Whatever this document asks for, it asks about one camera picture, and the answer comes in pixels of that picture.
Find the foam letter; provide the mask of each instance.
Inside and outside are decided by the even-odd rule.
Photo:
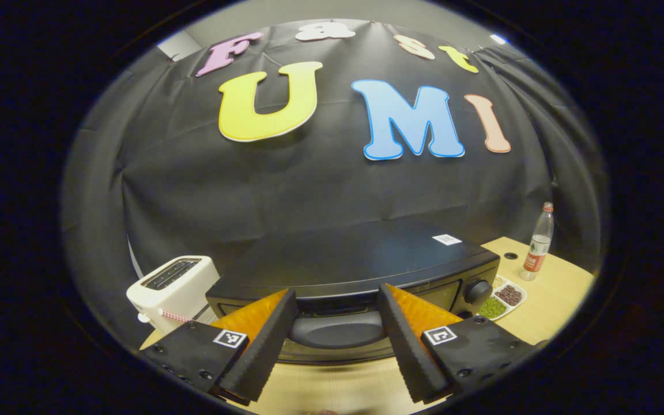
[[[485,147],[491,152],[508,153],[511,150],[511,144],[501,132],[499,121],[493,113],[493,104],[488,98],[479,95],[466,95],[466,100],[475,107],[475,111],[480,116],[480,122],[485,129]]]
[[[478,73],[478,68],[468,63],[468,55],[465,53],[458,52],[454,47],[449,46],[440,46],[440,49],[447,52],[450,55],[450,59],[454,63],[457,63],[459,67],[474,74]]]
[[[393,39],[396,39],[398,45],[412,55],[417,55],[425,59],[435,58],[435,56],[429,52],[427,47],[422,42],[419,42],[419,40],[411,39],[411,37],[406,37],[404,35],[395,35]]]
[[[296,39],[299,40],[319,40],[327,37],[352,37],[355,32],[348,29],[343,23],[335,21],[324,21],[322,23],[307,24],[299,28]]]
[[[245,52],[245,49],[250,45],[250,40],[260,39],[261,36],[263,36],[261,32],[255,32],[214,45],[211,49],[212,53],[206,58],[206,63],[203,64],[203,68],[196,73],[196,76],[202,76],[215,69],[224,68],[224,66],[229,65],[235,60],[234,58],[229,57],[230,53],[240,55],[240,53]]]
[[[319,62],[300,62],[281,66],[278,73],[288,75],[288,104],[273,114],[255,112],[255,88],[266,73],[244,74],[224,82],[219,107],[219,131],[234,141],[256,141],[276,137],[301,126],[316,110],[314,72]]]
[[[371,143],[363,153],[370,160],[397,159],[403,146],[393,139],[391,123],[403,136],[409,149],[419,155],[424,150],[427,131],[432,129],[429,152],[437,157],[460,157],[466,151],[447,107],[448,95],[442,89],[422,86],[412,108],[388,82],[362,80],[352,84],[365,98],[371,122]]]

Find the red bottle label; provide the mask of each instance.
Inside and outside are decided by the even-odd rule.
[[[532,242],[529,244],[529,253],[524,260],[524,269],[536,273],[542,268],[542,263],[548,255],[550,249],[550,238],[543,235],[532,236]]]
[[[527,254],[527,259],[524,260],[524,269],[536,273],[542,268],[542,263],[545,262],[545,257],[547,255],[532,255],[532,253]]]

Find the grain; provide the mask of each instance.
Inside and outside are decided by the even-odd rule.
[[[504,281],[503,278],[501,278],[500,276],[496,276],[496,278],[493,279],[493,288],[498,288],[504,285],[505,282],[506,281]]]

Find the black cloth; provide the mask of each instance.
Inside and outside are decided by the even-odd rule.
[[[608,223],[603,162],[587,121],[557,81],[508,45],[469,53],[480,71],[473,74],[437,49],[466,52],[456,39],[335,21],[355,36],[302,42],[298,28],[313,21],[266,27],[232,64],[199,78],[210,48],[173,65],[152,50],[90,112],[66,169],[63,234],[81,268],[74,271],[79,290],[119,339],[139,346],[147,326],[125,295],[137,278],[127,236],[145,274],[187,254],[212,257],[222,274],[269,233],[403,217],[475,244],[500,236],[526,243],[542,203],[553,201],[551,253],[598,273]],[[435,60],[406,52],[397,34],[424,43]],[[256,142],[221,135],[223,82],[265,71],[255,107],[271,113],[288,102],[288,78],[278,68],[303,61],[324,65],[316,71],[317,108],[305,124]],[[410,105],[421,86],[446,91],[464,156],[438,158],[426,149],[416,156],[395,131],[402,157],[367,160],[366,104],[350,87],[361,79],[389,82]],[[493,103],[511,152],[485,147],[466,94]]]

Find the pink letter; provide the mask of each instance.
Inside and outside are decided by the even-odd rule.
[[[250,46],[250,40],[260,39],[262,35],[261,32],[255,32],[215,45],[211,49],[212,53],[206,59],[206,63],[203,64],[203,68],[196,73],[196,76],[199,77],[215,69],[224,68],[224,66],[229,65],[235,60],[229,57],[230,53],[240,55],[240,53],[245,52],[245,49]]]
[[[508,153],[511,150],[511,144],[504,137],[501,132],[499,121],[496,120],[496,115],[493,113],[493,104],[488,98],[479,95],[466,95],[466,100],[475,107],[475,111],[480,116],[480,122],[483,123],[485,129],[485,147],[491,152],[495,153]]]

